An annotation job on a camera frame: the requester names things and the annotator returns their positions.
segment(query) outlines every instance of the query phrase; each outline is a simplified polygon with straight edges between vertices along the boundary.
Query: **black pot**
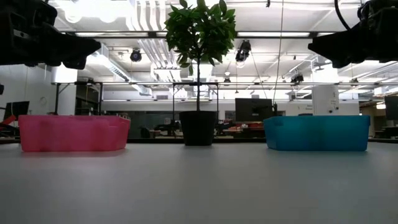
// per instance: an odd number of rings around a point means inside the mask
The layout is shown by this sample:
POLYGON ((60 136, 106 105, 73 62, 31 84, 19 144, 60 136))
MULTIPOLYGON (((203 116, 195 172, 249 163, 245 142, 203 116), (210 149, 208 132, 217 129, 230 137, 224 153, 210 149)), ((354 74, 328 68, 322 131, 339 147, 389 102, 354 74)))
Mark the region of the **black pot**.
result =
POLYGON ((210 146, 217 122, 215 111, 180 112, 180 121, 186 146, 210 146))

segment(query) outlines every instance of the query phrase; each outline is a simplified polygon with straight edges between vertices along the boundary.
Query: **plastic bin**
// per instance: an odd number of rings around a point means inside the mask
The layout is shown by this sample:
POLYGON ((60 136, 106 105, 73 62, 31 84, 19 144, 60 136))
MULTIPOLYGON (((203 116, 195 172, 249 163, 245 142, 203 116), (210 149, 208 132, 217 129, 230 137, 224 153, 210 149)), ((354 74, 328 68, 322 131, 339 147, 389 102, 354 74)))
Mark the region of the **plastic bin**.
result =
POLYGON ((365 151, 369 116, 278 116, 264 120, 267 145, 281 151, 365 151))
POLYGON ((118 116, 19 116, 25 152, 124 149, 130 121, 118 116))

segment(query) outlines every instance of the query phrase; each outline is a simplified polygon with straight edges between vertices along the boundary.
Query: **table surface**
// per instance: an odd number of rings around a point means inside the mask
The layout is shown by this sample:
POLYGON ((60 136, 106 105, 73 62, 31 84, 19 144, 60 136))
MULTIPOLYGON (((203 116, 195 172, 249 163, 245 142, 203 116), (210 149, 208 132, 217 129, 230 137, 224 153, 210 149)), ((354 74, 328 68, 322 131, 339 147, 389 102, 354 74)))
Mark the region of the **table surface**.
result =
POLYGON ((0 223, 398 223, 398 145, 279 152, 265 144, 0 146, 0 223))

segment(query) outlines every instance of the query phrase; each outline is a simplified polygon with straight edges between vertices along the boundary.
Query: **blue bin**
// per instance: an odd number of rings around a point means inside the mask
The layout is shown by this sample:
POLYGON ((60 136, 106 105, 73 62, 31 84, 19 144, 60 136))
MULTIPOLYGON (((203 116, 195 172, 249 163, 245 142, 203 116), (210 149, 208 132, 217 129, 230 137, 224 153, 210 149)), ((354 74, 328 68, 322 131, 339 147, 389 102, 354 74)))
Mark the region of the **blue bin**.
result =
POLYGON ((369 116, 276 116, 264 120, 267 145, 281 151, 365 151, 369 116))

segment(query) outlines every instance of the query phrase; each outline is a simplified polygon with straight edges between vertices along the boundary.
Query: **computer monitor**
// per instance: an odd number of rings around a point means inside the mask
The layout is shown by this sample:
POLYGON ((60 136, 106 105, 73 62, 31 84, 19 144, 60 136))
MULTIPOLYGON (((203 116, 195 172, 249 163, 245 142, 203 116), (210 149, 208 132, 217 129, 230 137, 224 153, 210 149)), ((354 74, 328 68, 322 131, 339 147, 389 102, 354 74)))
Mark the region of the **computer monitor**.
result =
POLYGON ((398 120, 398 96, 384 97, 387 120, 398 120))
POLYGON ((14 115, 17 118, 17 121, 19 115, 27 114, 28 110, 29 101, 7 103, 6 112, 4 113, 4 119, 7 119, 11 115, 14 115))
POLYGON ((236 121, 264 121, 274 116, 272 100, 236 98, 235 114, 236 121))

